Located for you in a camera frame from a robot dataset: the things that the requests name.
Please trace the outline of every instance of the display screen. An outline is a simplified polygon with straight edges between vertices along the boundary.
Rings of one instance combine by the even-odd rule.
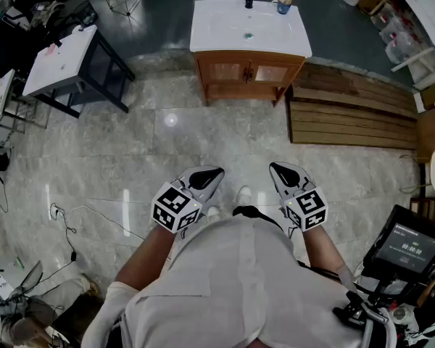
[[[422,273],[435,256],[435,240],[408,227],[395,224],[377,258]]]

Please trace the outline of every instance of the marble floor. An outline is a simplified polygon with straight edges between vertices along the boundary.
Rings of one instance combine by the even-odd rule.
[[[55,202],[65,209],[68,233],[78,253],[75,264],[40,285],[47,289],[82,271],[103,289],[141,240],[125,236],[124,225],[141,237],[151,227],[150,202],[159,187],[187,167],[217,165],[225,178],[213,198],[229,216],[244,184],[252,204],[288,227],[278,211],[278,195],[268,172],[273,161],[301,165],[329,202],[324,225],[348,266],[354,268],[375,239],[395,204],[409,206],[399,187],[418,180],[403,151],[289,143],[285,104],[217,101],[203,107],[191,58],[146,55],[129,62],[137,79],[126,91],[130,112],[108,102],[85,106],[79,120],[53,109],[46,130],[28,126],[14,135],[4,175],[9,212],[0,212],[0,247],[26,265],[43,262],[45,275],[66,265],[70,247],[60,218],[49,218]],[[41,107],[39,117],[46,109]],[[169,127],[165,118],[177,116]],[[4,204],[0,184],[0,203]],[[295,255],[306,261],[300,232],[292,237]]]

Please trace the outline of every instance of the shelf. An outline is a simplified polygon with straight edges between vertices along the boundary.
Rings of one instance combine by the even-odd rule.
[[[207,99],[265,99],[277,100],[277,88],[264,85],[208,85],[206,87]]]

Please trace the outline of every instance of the white shirt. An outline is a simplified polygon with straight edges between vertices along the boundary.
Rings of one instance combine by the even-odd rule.
[[[148,348],[358,347],[361,333],[332,313],[339,283],[301,268],[280,228],[237,215],[185,238],[170,269],[142,291],[115,282],[83,338],[106,346],[123,313],[123,345]]]

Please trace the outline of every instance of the cup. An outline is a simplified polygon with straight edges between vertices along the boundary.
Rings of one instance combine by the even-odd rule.
[[[271,2],[274,5],[277,5],[277,11],[279,12],[279,14],[286,15],[290,10],[291,5],[285,5],[284,4],[285,0],[282,1],[272,0]]]

